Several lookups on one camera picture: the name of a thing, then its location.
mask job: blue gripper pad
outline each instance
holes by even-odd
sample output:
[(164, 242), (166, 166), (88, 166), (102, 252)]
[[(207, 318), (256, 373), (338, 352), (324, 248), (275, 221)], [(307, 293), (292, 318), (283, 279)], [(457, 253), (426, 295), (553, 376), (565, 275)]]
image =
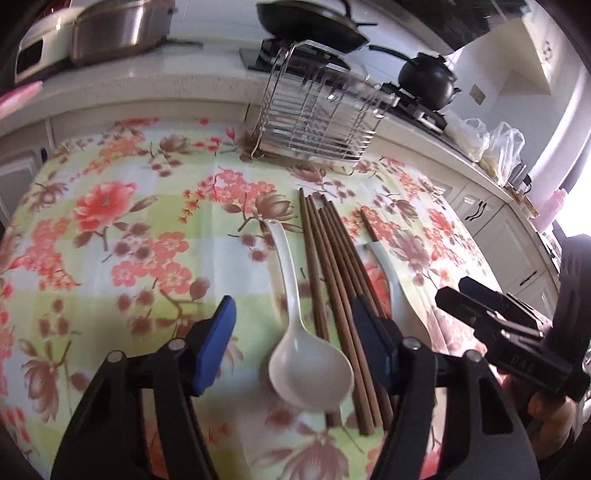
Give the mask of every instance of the blue gripper pad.
[(212, 318), (195, 323), (189, 331), (186, 340), (196, 357), (194, 396), (203, 395), (216, 379), (235, 325), (236, 302), (226, 295)]

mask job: wire basket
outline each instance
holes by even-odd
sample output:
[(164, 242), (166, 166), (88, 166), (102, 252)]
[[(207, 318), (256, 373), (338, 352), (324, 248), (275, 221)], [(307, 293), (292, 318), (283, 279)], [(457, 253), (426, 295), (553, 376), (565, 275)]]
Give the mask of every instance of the wire basket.
[(257, 150), (298, 160), (355, 168), (376, 133), (385, 111), (398, 97), (379, 84), (333, 63), (294, 52), (312, 48), (305, 41), (283, 48), (274, 60), (259, 118), (251, 138)]

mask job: black wok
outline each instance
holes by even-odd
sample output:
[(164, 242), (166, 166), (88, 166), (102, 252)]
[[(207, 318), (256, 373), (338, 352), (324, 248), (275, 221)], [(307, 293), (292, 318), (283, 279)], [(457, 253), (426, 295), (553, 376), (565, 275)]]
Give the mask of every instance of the black wok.
[(398, 84), (400, 88), (420, 98), (421, 103), (429, 110), (441, 110), (462, 91), (453, 86), (457, 80), (456, 74), (447, 68), (445, 58), (441, 55), (433, 57), (419, 53), (412, 59), (391, 48), (378, 45), (370, 45), (368, 48), (406, 60), (398, 74)]
[(302, 0), (260, 3), (256, 5), (256, 11), (263, 28), (277, 38), (313, 40), (342, 53), (349, 53), (368, 42), (358, 27), (377, 24), (354, 22), (348, 1), (340, 1), (345, 6), (344, 15)]

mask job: ladle handle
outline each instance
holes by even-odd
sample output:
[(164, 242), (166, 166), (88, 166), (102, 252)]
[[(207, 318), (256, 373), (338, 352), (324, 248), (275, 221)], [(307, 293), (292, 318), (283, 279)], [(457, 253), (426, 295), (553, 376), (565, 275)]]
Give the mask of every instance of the ladle handle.
[(287, 299), (287, 316), (289, 317), (289, 328), (301, 326), (300, 293), (297, 288), (296, 268), (293, 257), (291, 256), (290, 244), (287, 242), (287, 236), (281, 222), (278, 220), (263, 220), (267, 225), (275, 249), (279, 256), (279, 265), (281, 275), (283, 276), (283, 285), (285, 287), (285, 298)]

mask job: plastic bag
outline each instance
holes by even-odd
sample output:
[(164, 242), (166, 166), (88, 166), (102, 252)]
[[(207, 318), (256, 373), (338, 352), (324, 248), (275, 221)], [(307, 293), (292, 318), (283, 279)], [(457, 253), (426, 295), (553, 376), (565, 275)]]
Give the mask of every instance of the plastic bag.
[(506, 122), (501, 122), (491, 134), (489, 147), (478, 164), (504, 187), (513, 168), (519, 163), (519, 154), (525, 145), (523, 134)]
[(466, 156), (475, 162), (482, 158), (488, 148), (490, 135), (486, 125), (479, 118), (462, 120), (455, 112), (445, 112), (447, 127), (445, 133), (454, 139)]

